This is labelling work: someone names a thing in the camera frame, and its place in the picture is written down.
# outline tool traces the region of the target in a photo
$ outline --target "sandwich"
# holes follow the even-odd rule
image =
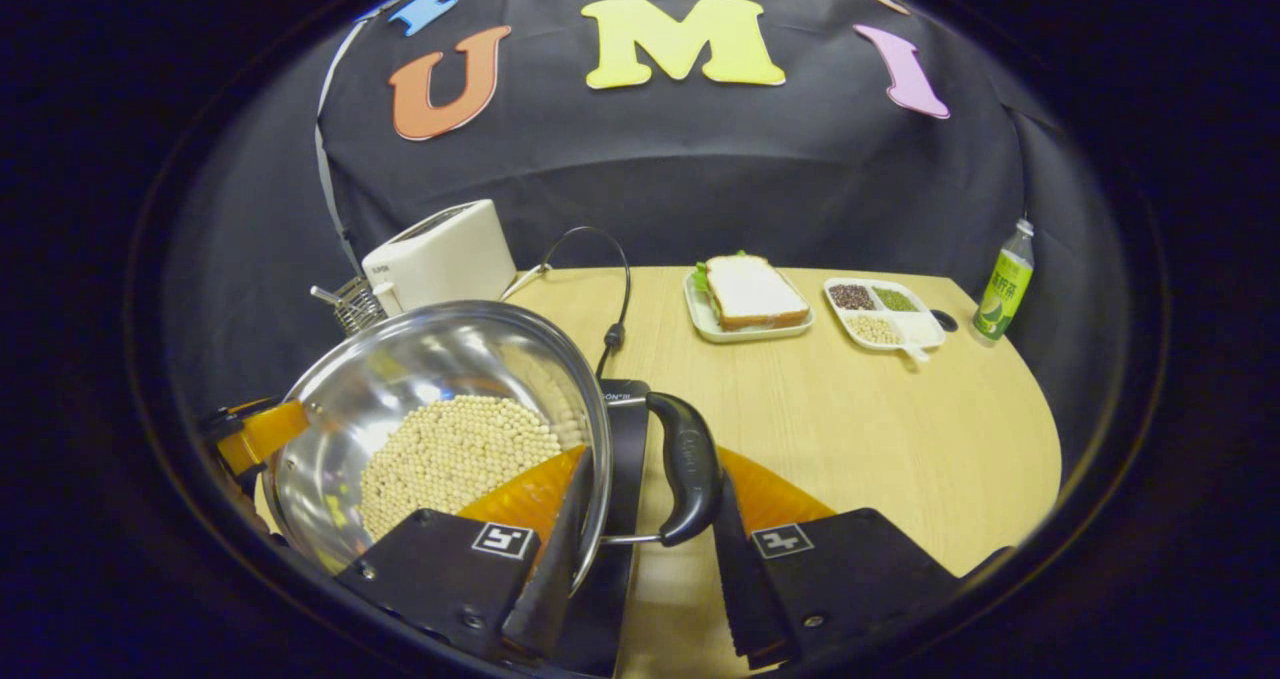
[[[713,256],[694,277],[726,332],[796,327],[809,316],[809,302],[763,256]]]

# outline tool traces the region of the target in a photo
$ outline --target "white plate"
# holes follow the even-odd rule
[[[782,279],[787,284],[791,284],[792,290],[796,288],[795,284],[791,283],[791,279],[787,279],[786,274],[782,274]],[[810,306],[809,315],[804,318],[804,322],[796,324],[795,327],[785,327],[782,329],[748,328],[737,329],[736,332],[726,332],[719,328],[719,323],[716,319],[716,309],[712,306],[710,300],[705,293],[698,291],[698,286],[694,283],[694,272],[690,272],[689,275],[685,277],[685,302],[689,305],[689,318],[692,319],[698,333],[707,341],[717,342],[719,345],[794,337],[796,334],[809,332],[809,327],[813,325],[813,306]]]
[[[872,296],[872,302],[876,305],[876,309],[841,309],[841,306],[838,306],[836,300],[831,296],[832,287],[837,286],[865,287],[867,292]],[[918,311],[890,310],[884,306],[884,302],[881,301],[879,295],[877,295],[877,287],[882,290],[892,290],[905,296],[913,305],[915,305]],[[836,319],[838,319],[840,325],[845,328],[845,333],[847,333],[849,338],[854,340],[860,346],[879,351],[901,350],[916,361],[928,361],[929,355],[925,354],[924,350],[941,346],[941,343],[947,338],[946,332],[942,332],[942,324],[938,324],[938,320],[933,316],[933,313],[929,311],[929,307],[920,301],[920,297],[915,296],[914,292],[897,282],[883,282],[881,279],[827,279],[827,282],[823,282],[822,284],[822,292],[827,295],[827,302],[831,304],[831,309],[835,310]],[[890,323],[892,328],[897,329],[897,333],[902,336],[902,342],[879,343],[864,340],[845,323],[846,319],[858,315],[877,316],[887,320],[887,323]]]

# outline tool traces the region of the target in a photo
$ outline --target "black cable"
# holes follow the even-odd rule
[[[623,323],[626,323],[627,319],[627,305],[631,304],[631,264],[627,261],[627,255],[625,251],[622,251],[622,245],[618,243],[618,240],[613,238],[613,236],[611,236],[608,232],[604,232],[604,229],[584,225],[584,227],[573,227],[572,229],[561,234],[559,238],[556,241],[556,243],[553,243],[552,247],[547,250],[547,256],[543,256],[543,261],[541,264],[539,264],[539,268],[540,269],[545,268],[552,260],[552,254],[556,252],[559,245],[570,236],[576,234],[577,232],[595,232],[602,237],[609,240],[609,243],[613,245],[613,249],[618,250],[618,256],[622,259],[622,269],[626,270],[627,274],[626,291],[622,292],[622,311],[618,313],[617,323],[609,327],[609,331],[604,333],[604,352],[600,354],[600,361],[599,364],[595,365],[595,380],[599,382],[599,379],[604,378],[604,361],[609,357],[609,351],[616,351],[618,347],[621,347],[622,340],[625,340],[627,334]]]

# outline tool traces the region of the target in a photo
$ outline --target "plastic bottle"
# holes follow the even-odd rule
[[[978,311],[973,314],[973,329],[979,337],[995,342],[1009,329],[1009,323],[1023,302],[1023,293],[1032,281],[1036,260],[1032,255],[1032,237],[1036,228],[1028,219],[1018,220],[1018,231],[1009,237],[996,258],[987,291]]]

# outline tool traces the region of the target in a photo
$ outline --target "white toaster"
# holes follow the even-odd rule
[[[361,264],[388,316],[442,301],[498,300],[516,277],[498,211],[488,199],[421,219]]]

